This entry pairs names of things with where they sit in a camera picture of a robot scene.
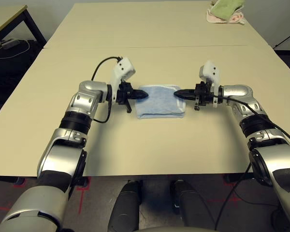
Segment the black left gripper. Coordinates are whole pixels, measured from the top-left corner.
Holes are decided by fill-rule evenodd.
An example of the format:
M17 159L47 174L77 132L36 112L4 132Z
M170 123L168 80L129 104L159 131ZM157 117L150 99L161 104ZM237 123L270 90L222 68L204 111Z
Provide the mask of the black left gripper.
M139 89L133 90L132 86L128 82L121 82L119 84L119 89L117 90L117 95L116 95L116 103L118 105L124 105L126 107L127 113L131 113L131 105L129 103L129 97L133 94L131 97L132 99L146 99L148 97L148 94Z

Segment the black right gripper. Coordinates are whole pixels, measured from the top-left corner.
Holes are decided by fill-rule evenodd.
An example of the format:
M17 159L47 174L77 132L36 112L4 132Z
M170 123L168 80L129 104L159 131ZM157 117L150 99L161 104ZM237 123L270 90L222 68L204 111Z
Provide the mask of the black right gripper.
M206 106L213 103L213 93L211 93L212 82L205 83L201 81L196 84L195 90L193 89L181 89L174 93L174 96L183 100L194 100L194 110L199 111L200 106Z

